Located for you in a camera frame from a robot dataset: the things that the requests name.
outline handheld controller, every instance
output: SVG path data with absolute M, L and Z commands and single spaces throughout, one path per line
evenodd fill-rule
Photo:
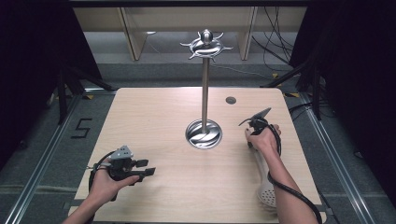
M 88 186 L 89 190 L 91 190 L 93 178 L 99 169 L 106 169 L 108 175 L 116 181 L 125 179 L 132 175 L 138 175 L 139 180 L 137 182 L 142 182 L 146 176 L 154 175 L 155 168 L 148 168 L 142 171 L 133 171 L 132 169 L 134 167 L 145 167 L 149 164 L 149 160 L 132 160 L 133 156 L 134 154 L 127 146 L 122 146 L 116 151 L 112 151 L 105 155 L 101 160 L 99 160 L 99 162 L 93 165 Z M 116 199 L 117 194 L 114 196 L 111 202 L 116 201 Z

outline person's left hand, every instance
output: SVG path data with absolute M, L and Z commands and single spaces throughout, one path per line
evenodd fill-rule
M 139 180 L 139 176 L 132 175 L 115 181 L 108 175 L 106 169 L 99 169 L 96 171 L 88 197 L 94 199 L 98 204 L 103 205 L 110 202 L 120 189 L 132 185 L 137 180 Z

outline metal rail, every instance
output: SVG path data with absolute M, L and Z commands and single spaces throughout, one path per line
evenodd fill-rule
M 78 102 L 80 99 L 81 99 L 80 96 L 74 96 L 73 99 L 71 100 L 71 103 L 69 105 L 69 113 L 67 114 L 64 121 L 61 124 L 59 124 L 58 127 L 56 128 L 55 133 L 51 137 L 49 144 L 47 145 L 46 149 L 44 150 L 40 161 L 38 162 L 37 166 L 35 167 L 28 182 L 24 186 L 20 197 L 15 202 L 15 204 L 12 206 L 12 208 L 8 214 L 8 217 L 7 217 L 7 221 L 6 221 L 7 224 L 11 224 L 11 223 L 16 224 L 16 223 L 21 222 L 21 219 L 22 219 L 24 213 L 26 212 L 27 206 L 29 205 L 30 201 L 32 201 L 32 198 L 35 194 L 35 190 L 41 180 L 41 177 L 46 172 L 47 167 L 50 164 L 50 161 L 53 157 L 53 154 L 56 151 L 56 148 L 62 139 L 64 130 L 70 121 L 70 117 L 73 114 L 73 111 L 75 110 L 76 106 L 78 105 Z
M 309 103 L 308 96 L 306 93 L 300 93 L 301 100 L 304 104 Z M 340 156 L 338 155 L 337 150 L 335 149 L 334 145 L 332 144 L 332 140 L 330 139 L 329 135 L 320 120 L 316 119 L 314 112 L 312 110 L 308 110 L 308 117 L 312 122 L 312 125 L 315 128 L 315 131 L 318 134 L 320 142 L 323 144 L 325 151 L 334 167 L 335 172 L 340 179 L 341 185 L 344 187 L 346 191 L 346 195 L 349 198 L 355 212 L 361 221 L 361 223 L 376 223 L 373 215 L 370 213 L 369 207 L 367 206 L 366 201 L 364 201 L 361 193 L 355 183 L 353 182 L 347 168 L 345 167 L 343 161 L 341 160 Z

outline hand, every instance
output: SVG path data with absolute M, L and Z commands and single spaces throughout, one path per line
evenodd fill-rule
M 139 176 L 133 175 L 125 179 L 115 181 L 108 175 L 107 170 L 97 170 L 88 198 L 95 199 L 101 206 L 108 203 L 120 189 L 132 185 L 137 180 L 139 180 Z
M 277 134 L 280 135 L 281 131 L 279 129 L 279 125 L 274 124 L 273 126 Z M 255 148 L 260 150 L 264 156 L 268 153 L 273 153 L 273 152 L 277 154 L 276 139 L 274 137 L 274 134 L 271 132 L 269 128 L 265 128 L 264 130 L 262 130 L 262 132 L 259 135 L 251 135 L 250 129 L 246 129 L 245 137 L 247 141 L 253 144 Z

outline person's right hand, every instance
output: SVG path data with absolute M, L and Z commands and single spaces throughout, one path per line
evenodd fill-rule
M 280 135 L 281 131 L 279 129 L 279 125 L 274 124 L 274 128 L 277 134 Z M 276 152 L 277 154 L 276 139 L 269 128 L 265 128 L 264 130 L 262 130 L 259 135 L 251 135 L 251 130 L 246 129 L 245 137 L 247 141 L 253 144 L 256 149 L 260 150 L 264 154 L 264 156 L 265 154 L 272 152 Z

